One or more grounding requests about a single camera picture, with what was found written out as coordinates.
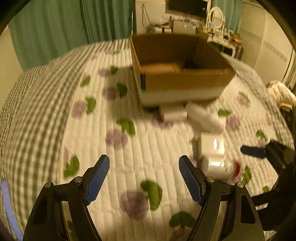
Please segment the white bottle red cap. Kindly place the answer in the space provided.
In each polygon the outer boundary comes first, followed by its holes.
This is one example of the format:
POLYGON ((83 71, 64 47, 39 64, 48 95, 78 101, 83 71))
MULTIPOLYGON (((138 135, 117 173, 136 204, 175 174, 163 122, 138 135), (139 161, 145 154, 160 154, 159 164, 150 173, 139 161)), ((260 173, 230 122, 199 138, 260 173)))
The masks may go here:
POLYGON ((241 166, 238 162, 227 160, 223 156, 206 156, 201 163, 201 170, 206 176, 229 180, 239 176, 241 166))

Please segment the white power adapter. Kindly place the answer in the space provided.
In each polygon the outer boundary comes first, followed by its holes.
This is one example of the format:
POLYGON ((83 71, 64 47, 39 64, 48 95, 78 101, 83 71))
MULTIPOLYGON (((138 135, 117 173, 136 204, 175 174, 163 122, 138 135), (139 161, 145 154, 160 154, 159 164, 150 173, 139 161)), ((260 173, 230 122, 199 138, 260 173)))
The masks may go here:
POLYGON ((208 156, 224 156, 223 137, 216 133, 200 133, 192 139, 193 157, 196 160, 208 156))

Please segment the white handheld device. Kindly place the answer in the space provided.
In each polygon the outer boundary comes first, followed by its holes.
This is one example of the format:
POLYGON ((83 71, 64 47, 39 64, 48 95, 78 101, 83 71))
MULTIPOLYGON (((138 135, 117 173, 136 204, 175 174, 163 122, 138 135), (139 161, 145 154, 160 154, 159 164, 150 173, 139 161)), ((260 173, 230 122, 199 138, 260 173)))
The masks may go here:
POLYGON ((221 134, 224 131, 226 118, 218 117, 190 101, 186 104, 185 111, 189 120, 197 124, 203 132, 221 134))

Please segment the cream jacket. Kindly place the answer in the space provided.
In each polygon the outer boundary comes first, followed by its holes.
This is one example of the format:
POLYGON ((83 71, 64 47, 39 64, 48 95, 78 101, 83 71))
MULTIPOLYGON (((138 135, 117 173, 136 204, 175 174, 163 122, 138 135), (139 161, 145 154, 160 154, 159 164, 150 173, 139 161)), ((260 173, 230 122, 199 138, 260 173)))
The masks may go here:
POLYGON ((266 89, 279 108, 287 107, 292 109, 295 107, 295 95, 283 83, 271 81, 267 83, 266 89))

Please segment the small white box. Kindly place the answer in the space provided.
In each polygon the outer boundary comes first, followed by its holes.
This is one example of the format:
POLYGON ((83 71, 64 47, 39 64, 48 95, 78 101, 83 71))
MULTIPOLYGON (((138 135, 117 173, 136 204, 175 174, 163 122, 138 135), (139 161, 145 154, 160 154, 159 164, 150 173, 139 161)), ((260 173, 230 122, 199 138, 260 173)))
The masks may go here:
POLYGON ((160 105, 159 114, 163 121, 168 122, 183 121, 187 118, 187 111, 182 104, 160 105))

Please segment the white louvered wardrobe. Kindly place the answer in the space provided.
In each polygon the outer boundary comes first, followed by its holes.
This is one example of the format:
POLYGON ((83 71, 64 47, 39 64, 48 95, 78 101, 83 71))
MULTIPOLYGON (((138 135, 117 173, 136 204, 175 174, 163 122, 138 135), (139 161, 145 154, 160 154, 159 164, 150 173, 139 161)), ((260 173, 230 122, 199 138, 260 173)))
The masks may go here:
POLYGON ((277 80, 292 88, 295 51, 274 17, 258 2, 243 1, 239 33, 244 48, 241 60, 263 83, 277 80))

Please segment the brown cardboard box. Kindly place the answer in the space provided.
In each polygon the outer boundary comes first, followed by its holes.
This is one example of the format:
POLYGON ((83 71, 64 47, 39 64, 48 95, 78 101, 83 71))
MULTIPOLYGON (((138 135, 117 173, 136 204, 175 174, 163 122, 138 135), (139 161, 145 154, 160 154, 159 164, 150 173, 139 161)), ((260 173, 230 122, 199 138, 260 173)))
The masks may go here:
POLYGON ((145 108, 217 99, 235 70, 207 41, 194 35, 130 37, 138 95, 145 108))

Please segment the white dressing table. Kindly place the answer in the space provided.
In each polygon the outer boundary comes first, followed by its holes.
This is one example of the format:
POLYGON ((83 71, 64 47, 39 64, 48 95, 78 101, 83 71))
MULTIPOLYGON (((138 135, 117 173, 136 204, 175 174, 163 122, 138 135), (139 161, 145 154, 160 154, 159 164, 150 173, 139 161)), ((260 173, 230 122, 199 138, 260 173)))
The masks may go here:
POLYGON ((205 32, 202 23, 197 25, 195 34, 218 51, 225 53, 234 59, 241 60, 244 52, 244 48, 241 45, 238 45, 229 39, 225 39, 225 36, 205 32))

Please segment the oval white vanity mirror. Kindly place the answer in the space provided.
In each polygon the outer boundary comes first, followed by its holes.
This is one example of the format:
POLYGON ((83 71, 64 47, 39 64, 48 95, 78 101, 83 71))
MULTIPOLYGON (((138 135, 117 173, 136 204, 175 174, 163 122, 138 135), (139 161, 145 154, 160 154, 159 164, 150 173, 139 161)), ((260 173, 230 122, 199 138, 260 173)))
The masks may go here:
POLYGON ((215 6, 210 9, 207 16, 208 27, 211 29, 222 29, 225 24, 225 17, 221 8, 215 6))

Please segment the teal right curtain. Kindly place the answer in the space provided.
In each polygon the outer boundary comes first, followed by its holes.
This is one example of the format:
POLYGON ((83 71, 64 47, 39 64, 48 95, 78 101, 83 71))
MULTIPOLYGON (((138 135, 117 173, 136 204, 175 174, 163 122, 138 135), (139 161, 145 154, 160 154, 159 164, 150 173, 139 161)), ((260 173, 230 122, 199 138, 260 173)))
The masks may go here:
POLYGON ((212 7, 219 7, 225 17, 225 29, 239 33, 243 1, 242 0, 212 0, 212 7))

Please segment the grey mini fridge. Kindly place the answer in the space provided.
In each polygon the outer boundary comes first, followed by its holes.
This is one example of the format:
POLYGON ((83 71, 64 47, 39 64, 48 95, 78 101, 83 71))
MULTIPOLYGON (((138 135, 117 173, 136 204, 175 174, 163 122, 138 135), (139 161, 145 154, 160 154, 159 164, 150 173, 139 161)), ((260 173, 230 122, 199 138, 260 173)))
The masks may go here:
POLYGON ((196 34, 196 26, 190 22, 174 20, 172 33, 195 35, 196 34))

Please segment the teal window curtain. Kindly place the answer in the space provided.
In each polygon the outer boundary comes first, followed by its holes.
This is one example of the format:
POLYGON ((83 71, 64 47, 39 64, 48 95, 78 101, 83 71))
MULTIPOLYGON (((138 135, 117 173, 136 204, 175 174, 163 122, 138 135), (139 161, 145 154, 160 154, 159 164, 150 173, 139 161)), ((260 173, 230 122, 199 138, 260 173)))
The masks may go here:
POLYGON ((134 1, 30 1, 9 23, 23 71, 83 45, 129 38, 134 1))

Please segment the black wall television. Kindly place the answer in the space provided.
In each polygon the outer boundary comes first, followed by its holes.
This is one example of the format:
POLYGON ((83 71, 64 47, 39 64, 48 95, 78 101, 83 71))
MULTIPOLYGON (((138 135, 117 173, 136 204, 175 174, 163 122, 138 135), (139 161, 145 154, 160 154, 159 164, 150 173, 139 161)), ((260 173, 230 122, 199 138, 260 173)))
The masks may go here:
POLYGON ((207 1, 201 0, 169 0, 169 10, 180 11, 201 18, 206 18, 207 16, 207 5, 207 1))

